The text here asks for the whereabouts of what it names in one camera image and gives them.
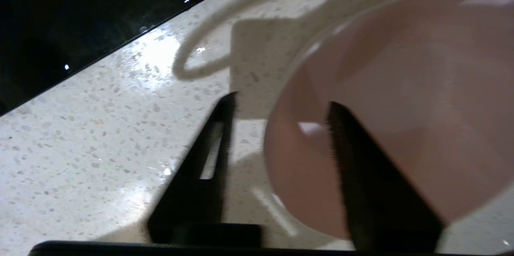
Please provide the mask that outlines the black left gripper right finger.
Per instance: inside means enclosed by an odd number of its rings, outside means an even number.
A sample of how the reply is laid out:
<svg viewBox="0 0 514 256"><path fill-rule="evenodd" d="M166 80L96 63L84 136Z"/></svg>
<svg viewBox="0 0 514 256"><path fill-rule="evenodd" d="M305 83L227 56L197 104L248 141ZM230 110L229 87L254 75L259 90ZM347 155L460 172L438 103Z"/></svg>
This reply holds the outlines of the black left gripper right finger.
<svg viewBox="0 0 514 256"><path fill-rule="evenodd" d="M346 106L327 114L346 226L357 251L433 254L444 225Z"/></svg>

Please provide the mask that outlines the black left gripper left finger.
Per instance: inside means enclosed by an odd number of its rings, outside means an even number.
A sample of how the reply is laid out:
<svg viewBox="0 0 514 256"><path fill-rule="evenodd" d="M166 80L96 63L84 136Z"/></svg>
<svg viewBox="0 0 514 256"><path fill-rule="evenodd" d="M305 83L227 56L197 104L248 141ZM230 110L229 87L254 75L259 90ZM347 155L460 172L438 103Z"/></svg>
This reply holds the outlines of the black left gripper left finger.
<svg viewBox="0 0 514 256"><path fill-rule="evenodd" d="M236 93L220 98L147 220L153 243L262 247L262 228L224 223L224 190Z"/></svg>

